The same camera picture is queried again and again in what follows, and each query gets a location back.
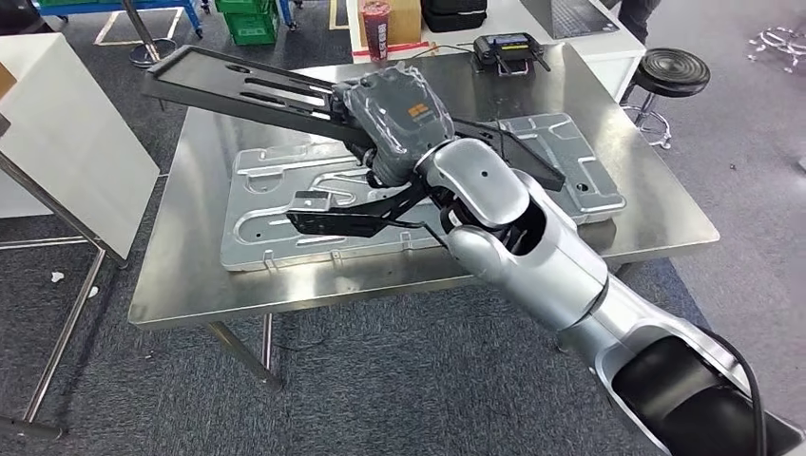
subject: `black stool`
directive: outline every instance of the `black stool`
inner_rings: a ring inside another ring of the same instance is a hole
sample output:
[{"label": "black stool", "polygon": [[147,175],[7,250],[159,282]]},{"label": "black stool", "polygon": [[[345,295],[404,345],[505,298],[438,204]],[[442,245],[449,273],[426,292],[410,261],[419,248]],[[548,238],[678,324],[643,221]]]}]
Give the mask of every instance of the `black stool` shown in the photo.
[{"label": "black stool", "polygon": [[[685,98],[702,92],[708,81],[711,80],[711,70],[699,57],[680,49],[658,47],[650,49],[641,59],[638,69],[632,78],[632,83],[622,97],[622,108],[637,111],[635,125],[646,137],[659,135],[656,141],[649,145],[659,145],[664,149],[672,147],[672,133],[669,122],[653,110],[655,101],[660,95],[669,98]],[[648,92],[641,106],[627,104],[633,88],[639,86]],[[661,129],[650,128],[646,125],[649,118],[654,118],[662,124]]]}]

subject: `cardboard box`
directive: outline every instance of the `cardboard box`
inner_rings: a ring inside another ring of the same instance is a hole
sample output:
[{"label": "cardboard box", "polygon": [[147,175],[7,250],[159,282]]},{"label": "cardboard box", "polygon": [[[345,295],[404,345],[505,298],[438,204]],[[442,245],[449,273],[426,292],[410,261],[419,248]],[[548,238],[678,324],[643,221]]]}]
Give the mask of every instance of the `cardboard box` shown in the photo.
[{"label": "cardboard box", "polygon": [[0,64],[0,98],[3,98],[3,95],[6,95],[15,84],[17,84],[17,80],[14,79],[3,64]]},{"label": "cardboard box", "polygon": [[[387,46],[419,43],[422,32],[422,10],[420,0],[387,0],[392,11],[389,13],[389,34]],[[364,31],[364,15],[361,14],[363,0],[358,0],[358,27],[361,46],[367,46]]]}]

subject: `stainless steel table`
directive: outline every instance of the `stainless steel table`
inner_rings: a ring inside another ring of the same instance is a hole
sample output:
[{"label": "stainless steel table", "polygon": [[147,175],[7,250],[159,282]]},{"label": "stainless steel table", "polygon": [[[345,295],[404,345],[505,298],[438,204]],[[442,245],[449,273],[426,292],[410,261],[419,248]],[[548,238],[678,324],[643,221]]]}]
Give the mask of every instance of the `stainless steel table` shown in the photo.
[{"label": "stainless steel table", "polygon": [[[581,236],[618,264],[671,257],[719,240],[686,193],[571,46],[547,47],[551,72],[501,79],[476,74],[468,54],[412,60],[451,114],[490,121],[565,112],[579,126],[627,208],[613,220],[585,226]],[[324,66],[301,72],[329,81],[360,76],[376,64]],[[265,369],[271,313],[469,283],[440,248],[231,274],[219,262],[232,161],[243,149],[303,143],[315,137],[282,128],[188,110],[160,212],[154,224],[129,321],[144,330],[206,324],[241,361],[277,386]],[[268,315],[261,363],[221,323]]]}]

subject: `white table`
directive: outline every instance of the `white table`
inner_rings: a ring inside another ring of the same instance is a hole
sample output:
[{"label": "white table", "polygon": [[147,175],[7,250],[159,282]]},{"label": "white table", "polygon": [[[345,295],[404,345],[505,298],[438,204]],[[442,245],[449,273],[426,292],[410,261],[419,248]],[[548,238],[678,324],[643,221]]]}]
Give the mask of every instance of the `white table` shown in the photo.
[{"label": "white table", "polygon": [[[0,98],[0,114],[11,123],[0,151],[126,258],[157,165],[61,33],[0,37],[0,62],[17,80]],[[0,215],[48,213],[3,175],[6,189]]]},{"label": "white table", "polygon": [[[358,31],[358,2],[359,0],[347,0],[347,19],[350,27],[350,42],[353,53],[366,50],[361,46],[361,39]],[[599,1],[591,2],[596,8],[617,24],[619,31],[612,33],[599,33],[595,35],[582,36],[579,38],[568,38],[565,40],[554,40],[548,32],[537,22],[521,4],[520,0],[489,0],[487,15],[484,25],[480,28],[461,30],[448,33],[434,33],[428,29],[423,22],[422,40],[437,45],[452,45],[462,48],[472,49],[472,42],[481,35],[493,35],[500,33],[513,33],[524,31],[533,36],[541,44],[559,43],[565,41],[574,46],[574,49],[582,56],[582,59],[590,67],[593,74],[602,83],[602,86],[610,93],[614,100],[620,100],[624,90],[632,78],[635,68],[643,57],[646,48],[635,39],[634,36],[610,13]],[[392,52],[390,59],[400,60],[411,58],[419,52],[426,50],[419,48]],[[440,55],[459,52],[458,50],[442,47],[437,50]],[[366,63],[370,61],[368,56],[353,57],[355,63]]]}]

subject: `green crate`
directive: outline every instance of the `green crate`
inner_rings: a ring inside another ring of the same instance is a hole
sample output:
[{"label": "green crate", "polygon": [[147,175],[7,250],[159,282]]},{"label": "green crate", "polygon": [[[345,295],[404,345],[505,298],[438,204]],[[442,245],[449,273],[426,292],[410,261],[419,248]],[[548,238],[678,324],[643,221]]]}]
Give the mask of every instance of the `green crate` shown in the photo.
[{"label": "green crate", "polygon": [[267,0],[216,0],[216,10],[225,14],[260,14],[266,11],[266,1]]},{"label": "green crate", "polygon": [[258,14],[224,14],[232,40],[238,46],[271,45],[277,40],[278,16],[274,2],[269,1]]},{"label": "green crate", "polygon": [[64,5],[83,5],[85,3],[98,3],[96,0],[39,0],[43,7],[62,7]]}]

